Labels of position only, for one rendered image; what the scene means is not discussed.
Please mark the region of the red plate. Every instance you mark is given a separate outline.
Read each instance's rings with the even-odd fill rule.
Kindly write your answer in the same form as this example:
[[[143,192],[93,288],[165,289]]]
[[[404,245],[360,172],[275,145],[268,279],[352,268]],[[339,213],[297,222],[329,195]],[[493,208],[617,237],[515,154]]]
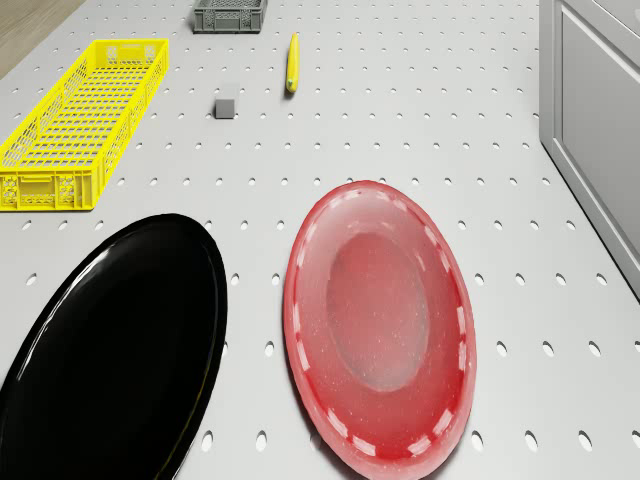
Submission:
[[[458,445],[477,372],[469,294],[434,221],[354,181],[322,197],[291,249],[289,365],[321,438],[369,480],[421,480]]]

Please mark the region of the grey cube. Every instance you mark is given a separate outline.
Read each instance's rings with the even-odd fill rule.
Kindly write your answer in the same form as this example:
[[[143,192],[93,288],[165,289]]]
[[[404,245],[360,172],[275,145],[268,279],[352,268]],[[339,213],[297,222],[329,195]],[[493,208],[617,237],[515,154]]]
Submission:
[[[215,118],[234,119],[238,110],[239,97],[240,87],[237,84],[222,85],[215,98]]]

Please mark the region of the banana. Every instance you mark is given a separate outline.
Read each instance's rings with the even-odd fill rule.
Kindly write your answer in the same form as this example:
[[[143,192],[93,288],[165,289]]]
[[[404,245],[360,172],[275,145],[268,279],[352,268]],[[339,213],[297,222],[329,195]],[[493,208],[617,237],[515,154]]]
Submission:
[[[287,57],[287,69],[286,69],[286,80],[285,87],[286,90],[293,94],[298,89],[300,76],[300,43],[299,43],[299,34],[294,32],[292,34],[288,57]]]

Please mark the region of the black plate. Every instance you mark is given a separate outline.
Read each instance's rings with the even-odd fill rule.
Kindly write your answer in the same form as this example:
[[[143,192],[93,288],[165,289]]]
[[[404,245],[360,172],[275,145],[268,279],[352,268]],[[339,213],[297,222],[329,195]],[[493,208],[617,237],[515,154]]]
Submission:
[[[95,248],[0,387],[0,480],[174,480],[219,372],[222,255],[196,220],[138,220]]]

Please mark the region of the dark grey basket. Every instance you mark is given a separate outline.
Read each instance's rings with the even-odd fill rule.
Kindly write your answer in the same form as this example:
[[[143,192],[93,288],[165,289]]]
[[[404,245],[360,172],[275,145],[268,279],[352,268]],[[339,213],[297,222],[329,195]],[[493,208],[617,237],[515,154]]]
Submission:
[[[198,0],[194,33],[259,33],[268,0]]]

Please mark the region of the yellow basket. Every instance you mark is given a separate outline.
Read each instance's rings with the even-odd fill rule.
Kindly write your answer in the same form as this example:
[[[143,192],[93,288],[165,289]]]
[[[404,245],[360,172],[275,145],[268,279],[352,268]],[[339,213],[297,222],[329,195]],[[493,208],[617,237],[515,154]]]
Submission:
[[[93,209],[169,66],[169,41],[95,40],[0,145],[0,211]]]

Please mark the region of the white cabinet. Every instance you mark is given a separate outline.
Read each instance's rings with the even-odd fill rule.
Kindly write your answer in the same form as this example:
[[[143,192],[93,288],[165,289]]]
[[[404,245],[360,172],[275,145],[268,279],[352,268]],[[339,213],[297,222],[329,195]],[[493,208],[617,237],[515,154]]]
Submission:
[[[640,301],[640,0],[539,0],[539,138]]]

